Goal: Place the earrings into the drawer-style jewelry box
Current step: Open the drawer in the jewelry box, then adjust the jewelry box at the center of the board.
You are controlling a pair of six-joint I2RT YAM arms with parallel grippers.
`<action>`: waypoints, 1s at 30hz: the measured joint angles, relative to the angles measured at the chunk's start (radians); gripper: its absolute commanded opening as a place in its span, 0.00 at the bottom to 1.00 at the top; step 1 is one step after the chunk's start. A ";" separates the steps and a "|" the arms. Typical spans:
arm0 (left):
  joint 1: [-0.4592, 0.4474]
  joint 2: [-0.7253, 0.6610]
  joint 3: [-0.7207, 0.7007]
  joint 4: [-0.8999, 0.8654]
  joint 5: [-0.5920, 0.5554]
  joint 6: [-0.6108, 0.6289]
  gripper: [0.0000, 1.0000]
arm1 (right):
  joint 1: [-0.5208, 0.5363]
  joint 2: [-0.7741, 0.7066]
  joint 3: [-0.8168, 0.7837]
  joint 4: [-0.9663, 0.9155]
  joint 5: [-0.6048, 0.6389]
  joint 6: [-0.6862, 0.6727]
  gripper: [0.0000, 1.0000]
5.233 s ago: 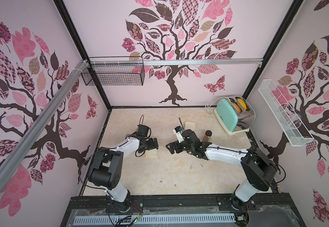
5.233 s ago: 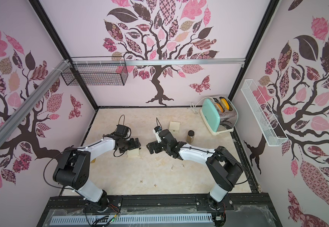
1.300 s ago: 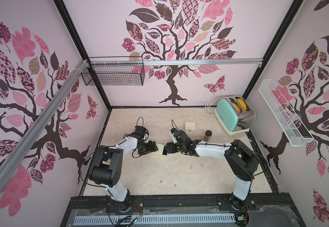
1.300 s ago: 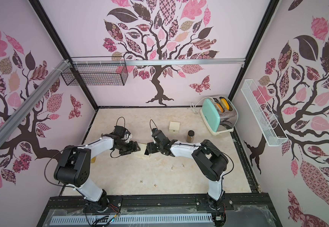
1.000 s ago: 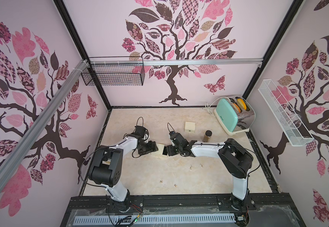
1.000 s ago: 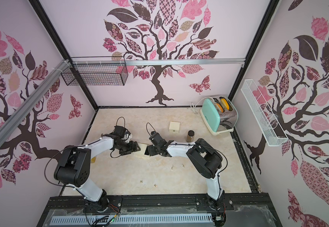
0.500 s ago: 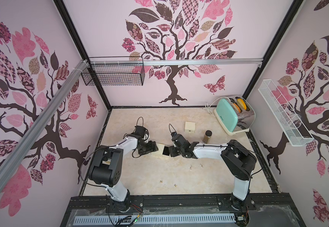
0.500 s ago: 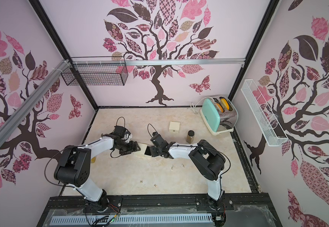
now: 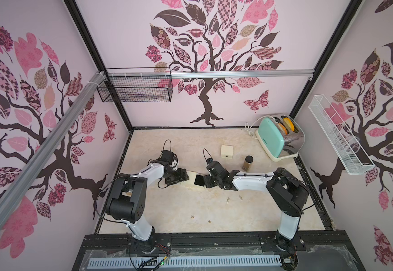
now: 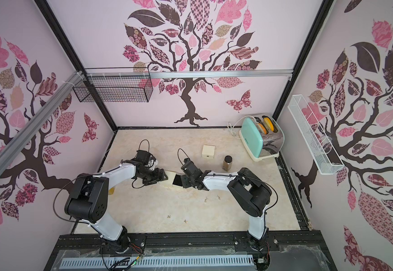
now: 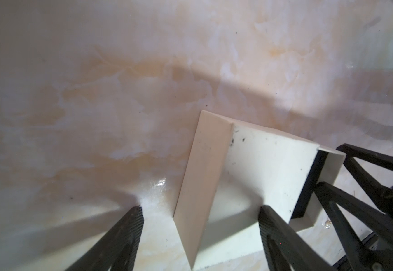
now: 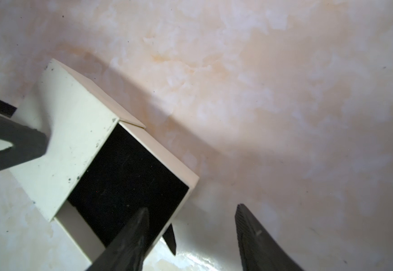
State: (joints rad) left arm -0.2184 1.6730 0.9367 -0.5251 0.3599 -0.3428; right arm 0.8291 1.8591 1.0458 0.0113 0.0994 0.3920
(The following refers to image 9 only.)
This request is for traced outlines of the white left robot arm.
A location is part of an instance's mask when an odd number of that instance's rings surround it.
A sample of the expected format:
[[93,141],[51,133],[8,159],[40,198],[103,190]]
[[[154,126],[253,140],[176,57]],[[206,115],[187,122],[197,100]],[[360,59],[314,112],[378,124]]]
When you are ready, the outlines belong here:
[[155,231],[143,212],[147,187],[159,179],[177,184],[189,180],[189,176],[185,169],[173,169],[167,162],[155,161],[139,173],[121,173],[112,183],[106,213],[113,218],[113,222],[125,224],[136,240],[149,241]]

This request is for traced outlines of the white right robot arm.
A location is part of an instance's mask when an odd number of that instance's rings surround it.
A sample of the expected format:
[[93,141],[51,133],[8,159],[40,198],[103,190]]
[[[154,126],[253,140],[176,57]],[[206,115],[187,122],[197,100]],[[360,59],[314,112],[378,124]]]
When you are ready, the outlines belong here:
[[309,188],[303,181],[282,167],[274,172],[246,173],[238,170],[229,172],[212,158],[206,159],[206,163],[208,175],[203,177],[206,188],[218,186],[223,190],[270,193],[281,210],[278,239],[291,242],[295,238],[303,207],[309,197]]

